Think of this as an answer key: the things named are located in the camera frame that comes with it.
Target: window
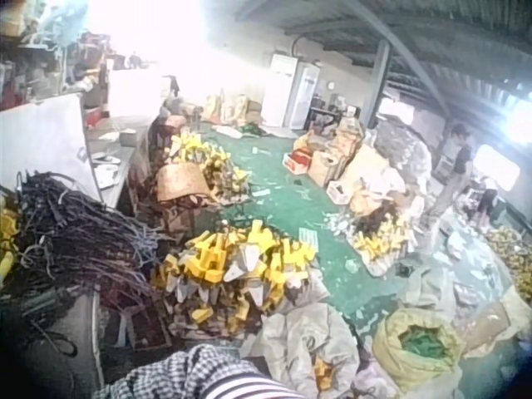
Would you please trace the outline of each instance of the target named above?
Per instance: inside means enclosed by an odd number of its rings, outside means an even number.
[[[473,166],[481,174],[495,180],[504,191],[512,190],[520,173],[518,165],[486,144],[481,145],[476,152]]]
[[[397,116],[406,125],[411,125],[414,120],[414,107],[404,102],[394,101],[391,98],[383,98],[379,106],[379,113],[383,115]]]

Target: green painted floor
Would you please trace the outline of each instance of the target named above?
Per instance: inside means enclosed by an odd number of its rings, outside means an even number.
[[[225,209],[224,217],[232,219],[243,210],[246,215],[267,219],[269,224],[293,237],[298,237],[300,227],[317,230],[319,263],[331,293],[330,304],[352,320],[362,338],[372,337],[385,314],[397,308],[396,295],[406,287],[406,278],[397,277],[393,269],[383,278],[372,277],[347,241],[334,237],[326,228],[326,214],[338,213],[341,207],[333,204],[325,190],[317,187],[308,176],[292,175],[283,167],[283,154],[292,150],[293,140],[271,136],[235,140],[214,132],[204,134],[204,138],[222,145],[239,167],[252,172],[252,191],[271,191],[270,195],[258,197],[242,207]],[[475,240],[468,239],[467,245],[469,255],[453,266],[456,276],[484,293],[486,300],[490,296],[497,297],[485,281],[470,273],[478,259],[474,255]],[[356,273],[346,269],[349,259],[361,266]],[[432,257],[426,262],[437,264]],[[463,360],[460,388],[465,398],[489,398],[502,383],[500,367],[512,364],[514,359],[514,344],[508,341],[499,343],[487,357]]]

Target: white refrigerator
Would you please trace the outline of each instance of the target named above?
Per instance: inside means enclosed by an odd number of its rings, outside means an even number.
[[[273,54],[260,113],[265,126],[283,126],[297,66],[297,58]]]
[[[293,131],[304,128],[308,110],[318,84],[319,67],[300,62],[293,79],[292,92],[288,99],[288,108],[284,117],[284,126]]]

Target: man in black shirt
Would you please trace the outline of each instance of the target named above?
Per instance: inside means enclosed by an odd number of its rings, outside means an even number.
[[[432,208],[425,211],[421,217],[421,226],[430,229],[449,208],[454,200],[455,194],[460,193],[469,182],[471,171],[473,170],[471,148],[467,144],[470,133],[463,125],[456,125],[451,131],[451,139],[458,144],[461,149],[458,152],[453,167],[451,177],[447,185],[443,188]]]

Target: ceiling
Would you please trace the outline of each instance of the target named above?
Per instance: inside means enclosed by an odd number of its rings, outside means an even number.
[[[387,74],[388,87],[399,91],[406,102],[464,121],[499,140],[504,136],[502,129],[515,104],[520,99],[532,98],[532,2],[529,0],[226,0],[224,3],[234,9],[237,21],[281,27],[287,35],[321,43],[324,50],[343,54],[353,65],[371,68],[378,43],[384,36],[360,16],[357,4],[361,3],[406,46],[421,64],[421,72],[429,78],[423,79],[411,60],[394,46]]]

